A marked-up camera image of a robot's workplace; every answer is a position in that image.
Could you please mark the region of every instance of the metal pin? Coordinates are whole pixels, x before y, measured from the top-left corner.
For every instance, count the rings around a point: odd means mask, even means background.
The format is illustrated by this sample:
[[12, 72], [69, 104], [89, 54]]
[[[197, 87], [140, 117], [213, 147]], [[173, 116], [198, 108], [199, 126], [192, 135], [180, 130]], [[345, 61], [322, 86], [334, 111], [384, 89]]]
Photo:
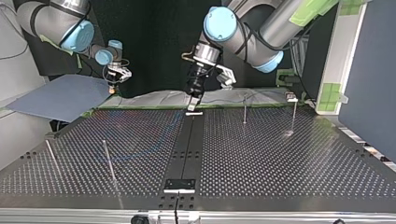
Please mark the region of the metal pin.
[[114, 180], [114, 181], [117, 181], [116, 175], [115, 175], [114, 169], [113, 169], [113, 162], [111, 161], [111, 159], [110, 159], [110, 153], [108, 152], [106, 140], [103, 140], [103, 148], [105, 149], [105, 153], [106, 153], [106, 157], [107, 157], [107, 162], [108, 162], [108, 167], [110, 168], [111, 176], [113, 177], [113, 180]]
[[248, 98], [247, 98], [247, 96], [245, 95], [245, 99], [244, 99], [244, 108], [245, 108], [245, 111], [244, 111], [244, 124], [248, 123], [248, 122], [247, 122], [247, 118], [248, 118], [248, 105], [247, 105], [247, 100], [248, 100]]
[[50, 141], [46, 140], [47, 147], [49, 149], [50, 156], [53, 160], [56, 160], [55, 154], [53, 153], [52, 146], [50, 145]]
[[298, 104], [298, 102], [294, 103], [293, 121], [291, 122], [291, 131], [293, 133], [294, 133], [294, 121], [296, 120], [296, 113], [297, 113], [297, 104]]

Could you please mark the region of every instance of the white wall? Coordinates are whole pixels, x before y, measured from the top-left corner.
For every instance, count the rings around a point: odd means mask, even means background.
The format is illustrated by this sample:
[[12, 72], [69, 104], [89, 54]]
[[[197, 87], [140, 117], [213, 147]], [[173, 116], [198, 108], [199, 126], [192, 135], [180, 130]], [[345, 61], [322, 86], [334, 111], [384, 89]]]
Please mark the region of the white wall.
[[[12, 5], [12, 0], [0, 0]], [[20, 26], [15, 16], [6, 9], [15, 26]], [[9, 26], [0, 15], [0, 58], [22, 52], [26, 42]], [[50, 132], [47, 119], [12, 113], [4, 106], [45, 84], [38, 74], [33, 56], [28, 50], [22, 56], [0, 60], [0, 170], [15, 161], [21, 154], [31, 150], [44, 140]]]

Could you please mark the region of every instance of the blue joint cap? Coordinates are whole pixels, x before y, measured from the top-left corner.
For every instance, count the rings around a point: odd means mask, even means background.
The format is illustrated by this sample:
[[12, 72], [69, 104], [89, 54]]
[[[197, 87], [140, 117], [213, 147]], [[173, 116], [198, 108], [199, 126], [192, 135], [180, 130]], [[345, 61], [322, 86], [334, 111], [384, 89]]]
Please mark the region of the blue joint cap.
[[120, 42], [119, 40], [109, 40], [108, 46], [115, 49], [122, 49], [122, 42]]
[[212, 7], [205, 17], [204, 31], [213, 41], [226, 41], [238, 28], [234, 13], [227, 7]]
[[113, 54], [107, 49], [100, 49], [95, 54], [95, 60], [100, 65], [108, 65], [113, 62]]
[[[74, 26], [64, 34], [67, 35]], [[90, 21], [83, 21], [76, 30], [62, 43], [61, 48], [72, 50], [74, 52], [82, 52], [90, 46], [94, 35], [94, 28]]]
[[254, 67], [257, 70], [263, 72], [263, 73], [270, 73], [272, 71], [274, 71], [277, 66], [280, 64], [280, 62], [282, 62], [283, 59], [283, 51], [280, 51], [273, 59], [271, 59], [271, 61], [269, 61], [268, 63], [265, 63], [261, 66], [257, 66]]

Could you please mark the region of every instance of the perforated metal table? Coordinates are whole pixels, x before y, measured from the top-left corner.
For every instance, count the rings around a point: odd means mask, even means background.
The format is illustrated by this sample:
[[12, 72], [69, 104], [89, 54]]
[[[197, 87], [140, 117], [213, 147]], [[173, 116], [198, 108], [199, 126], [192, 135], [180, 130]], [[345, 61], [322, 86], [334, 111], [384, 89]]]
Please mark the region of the perforated metal table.
[[[396, 213], [396, 174], [310, 108], [243, 113], [96, 111], [48, 141], [54, 155], [43, 143], [1, 171], [0, 207]], [[163, 193], [168, 179], [195, 193]]]

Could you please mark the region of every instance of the gray sheet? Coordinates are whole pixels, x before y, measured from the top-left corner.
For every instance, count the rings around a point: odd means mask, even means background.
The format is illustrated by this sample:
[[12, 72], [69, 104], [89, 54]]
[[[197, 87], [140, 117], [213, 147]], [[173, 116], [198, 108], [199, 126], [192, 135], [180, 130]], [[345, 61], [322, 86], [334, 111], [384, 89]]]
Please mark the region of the gray sheet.
[[47, 119], [72, 122], [109, 97], [99, 78], [65, 75], [22, 96], [6, 108]]

